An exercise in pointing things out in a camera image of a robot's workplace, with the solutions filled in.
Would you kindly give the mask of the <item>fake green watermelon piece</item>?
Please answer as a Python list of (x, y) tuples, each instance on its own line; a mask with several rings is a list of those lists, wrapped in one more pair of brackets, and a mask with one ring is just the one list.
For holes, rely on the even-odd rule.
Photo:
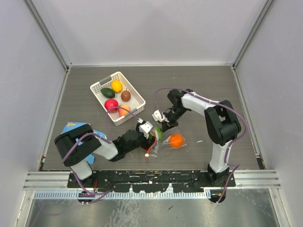
[(154, 126), (154, 132), (155, 132), (157, 140), (161, 140), (163, 137), (163, 132), (162, 132), (161, 128), (159, 128), (158, 126)]

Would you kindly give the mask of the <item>fake dark green vegetable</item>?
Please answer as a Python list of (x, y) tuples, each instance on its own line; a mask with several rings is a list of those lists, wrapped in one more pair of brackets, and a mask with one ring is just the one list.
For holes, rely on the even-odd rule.
[(115, 96), (116, 96), (115, 91), (108, 87), (102, 88), (101, 94), (108, 99), (115, 98)]

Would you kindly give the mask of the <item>fake yellow lemon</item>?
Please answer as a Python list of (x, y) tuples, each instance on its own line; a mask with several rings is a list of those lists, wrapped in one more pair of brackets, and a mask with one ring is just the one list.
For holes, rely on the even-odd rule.
[(113, 80), (111, 83), (111, 88), (116, 93), (121, 93), (123, 91), (123, 85), (119, 80)]

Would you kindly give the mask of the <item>fake brown passion fruit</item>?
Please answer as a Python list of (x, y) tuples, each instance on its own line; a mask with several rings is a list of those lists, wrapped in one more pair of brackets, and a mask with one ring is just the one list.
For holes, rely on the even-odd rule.
[(128, 102), (131, 99), (131, 93), (126, 89), (121, 93), (121, 99), (124, 102)]

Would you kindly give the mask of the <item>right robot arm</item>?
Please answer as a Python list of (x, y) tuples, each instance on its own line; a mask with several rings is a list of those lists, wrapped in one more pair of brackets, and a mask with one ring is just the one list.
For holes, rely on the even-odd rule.
[(229, 175), (229, 152), (241, 132), (241, 125), (228, 100), (212, 101), (190, 89), (172, 89), (167, 95), (172, 107), (168, 112), (159, 111), (154, 120), (162, 124), (162, 131), (178, 126), (179, 118), (187, 111), (205, 117), (208, 136), (213, 142), (212, 158), (207, 166), (207, 179), (212, 186), (221, 185)]

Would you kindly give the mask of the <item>clear zip top bag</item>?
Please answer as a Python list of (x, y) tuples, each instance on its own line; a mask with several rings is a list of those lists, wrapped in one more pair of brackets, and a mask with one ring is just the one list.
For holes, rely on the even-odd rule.
[[(169, 144), (168, 144), (168, 138), (170, 137), (170, 135), (174, 134), (174, 133), (179, 133), (184, 137), (184, 144), (182, 147), (180, 148), (172, 148)], [(175, 150), (180, 150), (181, 148), (184, 148), (187, 145), (186, 142), (186, 138), (182, 133), (182, 128), (180, 126), (177, 126), (175, 128), (172, 128), (166, 132), (163, 132), (163, 137), (161, 140), (157, 140), (156, 142), (152, 145), (152, 147), (149, 150), (144, 150), (145, 151), (145, 158), (151, 159), (151, 158), (155, 158), (155, 157), (159, 157), (160, 153), (162, 151), (175, 151)]]

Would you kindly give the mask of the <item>fake red apple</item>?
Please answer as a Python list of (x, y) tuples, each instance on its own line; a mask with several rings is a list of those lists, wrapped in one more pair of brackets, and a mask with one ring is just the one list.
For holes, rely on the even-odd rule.
[(116, 113), (118, 110), (119, 103), (118, 101), (116, 101), (115, 99), (108, 99), (105, 103), (104, 103), (104, 107), (106, 108), (107, 111), (109, 111), (110, 113)]

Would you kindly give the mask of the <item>fake orange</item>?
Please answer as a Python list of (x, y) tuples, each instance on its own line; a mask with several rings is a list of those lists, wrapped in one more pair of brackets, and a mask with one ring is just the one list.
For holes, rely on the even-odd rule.
[(184, 137), (179, 133), (174, 133), (168, 138), (168, 144), (172, 148), (180, 148), (184, 144)]

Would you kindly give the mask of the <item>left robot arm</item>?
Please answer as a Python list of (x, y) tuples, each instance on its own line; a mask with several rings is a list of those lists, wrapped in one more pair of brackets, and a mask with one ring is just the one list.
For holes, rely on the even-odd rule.
[(83, 187), (90, 187), (95, 181), (93, 170), (86, 161), (89, 155), (94, 153), (111, 162), (116, 162), (139, 147), (148, 154), (156, 142), (157, 133), (147, 122), (138, 123), (135, 130), (128, 130), (113, 141), (98, 135), (90, 124), (65, 132), (54, 140), (62, 163), (72, 170), (76, 175), (74, 178)]

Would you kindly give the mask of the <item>fake peach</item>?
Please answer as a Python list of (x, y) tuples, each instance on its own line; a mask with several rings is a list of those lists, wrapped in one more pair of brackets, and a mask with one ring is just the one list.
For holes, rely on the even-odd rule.
[(122, 104), (119, 106), (120, 108), (118, 109), (118, 114), (119, 114), (119, 117), (122, 117), (126, 114), (129, 113), (129, 111), (131, 111), (131, 108), (130, 106), (126, 105), (126, 104)]

